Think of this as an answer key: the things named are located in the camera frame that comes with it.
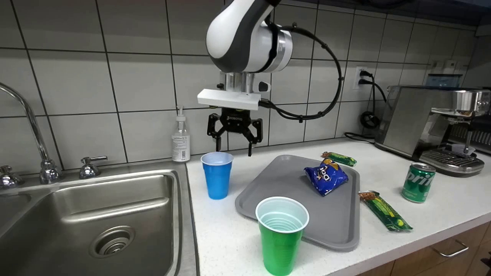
green can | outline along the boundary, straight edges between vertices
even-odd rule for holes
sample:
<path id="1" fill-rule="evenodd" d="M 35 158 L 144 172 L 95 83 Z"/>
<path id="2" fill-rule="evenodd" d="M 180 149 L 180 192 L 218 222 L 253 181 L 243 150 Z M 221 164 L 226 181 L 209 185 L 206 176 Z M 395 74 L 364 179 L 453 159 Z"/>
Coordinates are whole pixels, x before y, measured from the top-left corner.
<path id="1" fill-rule="evenodd" d="M 431 187 L 436 170 L 431 166 L 414 162 L 402 187 L 402 198 L 411 202 L 425 202 Z"/>

sink basin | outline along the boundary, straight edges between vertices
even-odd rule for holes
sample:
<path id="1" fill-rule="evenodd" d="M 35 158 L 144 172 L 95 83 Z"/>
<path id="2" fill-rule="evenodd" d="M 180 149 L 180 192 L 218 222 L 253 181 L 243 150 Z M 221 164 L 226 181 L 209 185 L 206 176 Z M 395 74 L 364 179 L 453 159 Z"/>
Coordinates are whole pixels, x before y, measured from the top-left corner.
<path id="1" fill-rule="evenodd" d="M 186 173 L 105 173 L 32 190 L 46 193 L 0 231 L 2 274 L 198 274 Z"/>

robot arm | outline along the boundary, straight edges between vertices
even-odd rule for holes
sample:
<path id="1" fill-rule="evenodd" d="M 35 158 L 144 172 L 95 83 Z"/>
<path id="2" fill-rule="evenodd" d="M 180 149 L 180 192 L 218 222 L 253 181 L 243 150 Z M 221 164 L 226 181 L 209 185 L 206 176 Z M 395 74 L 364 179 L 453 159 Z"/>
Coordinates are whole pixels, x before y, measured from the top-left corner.
<path id="1" fill-rule="evenodd" d="M 287 66 L 290 32 L 264 23 L 281 0 L 235 0 L 209 26 L 206 44 L 223 72 L 272 72 Z"/>
<path id="2" fill-rule="evenodd" d="M 253 74 L 281 70 L 292 58 L 287 31 L 266 23 L 281 0 L 235 0 L 209 26 L 206 44 L 212 61 L 224 72 L 224 90 L 203 89 L 198 103 L 221 107 L 209 116 L 207 135 L 221 149 L 224 132 L 241 133 L 252 144 L 263 141 L 263 121 L 250 120 L 261 95 L 252 93 Z"/>

gray plastic tray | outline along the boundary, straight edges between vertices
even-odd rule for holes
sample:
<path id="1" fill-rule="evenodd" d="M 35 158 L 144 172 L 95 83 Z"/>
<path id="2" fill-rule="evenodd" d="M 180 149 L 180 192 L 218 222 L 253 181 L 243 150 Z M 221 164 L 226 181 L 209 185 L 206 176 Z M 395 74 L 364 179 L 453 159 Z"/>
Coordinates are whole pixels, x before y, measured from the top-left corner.
<path id="1" fill-rule="evenodd" d="M 256 219 L 255 208 L 269 196 L 289 196 L 306 205 L 310 222 L 304 238 L 310 242 L 338 251 L 349 251 L 359 242 L 359 175 L 352 167 L 342 166 L 349 182 L 327 196 L 321 196 L 304 167 L 319 166 L 321 159 L 307 159 L 293 155 L 275 158 L 256 179 L 253 179 L 235 199 L 236 212 Z"/>

white countertop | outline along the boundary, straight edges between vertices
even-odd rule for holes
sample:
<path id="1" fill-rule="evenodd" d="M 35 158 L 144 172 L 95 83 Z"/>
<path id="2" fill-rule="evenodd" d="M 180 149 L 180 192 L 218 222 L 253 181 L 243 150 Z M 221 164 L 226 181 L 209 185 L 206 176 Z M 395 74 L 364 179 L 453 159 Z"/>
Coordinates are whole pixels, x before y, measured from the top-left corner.
<path id="1" fill-rule="evenodd" d="M 330 139 L 322 143 L 233 152 L 232 182 L 226 199 L 209 199 L 200 158 L 187 164 L 200 251 L 204 276 L 267 274 L 261 256 L 258 222 L 235 212 L 235 198 L 278 155 L 319 159 L 322 152 L 339 152 L 358 159 L 361 190 L 378 190 L 414 227 L 411 233 L 391 233 L 361 205 L 359 245 L 339 253 L 301 242 L 292 274 L 358 274 L 404 254 L 436 244 L 461 231 L 491 221 L 491 158 L 480 155 L 485 169 L 471 178 L 439 173 L 424 204 L 405 201 L 399 192 L 411 161 L 376 149 L 368 143 Z"/>

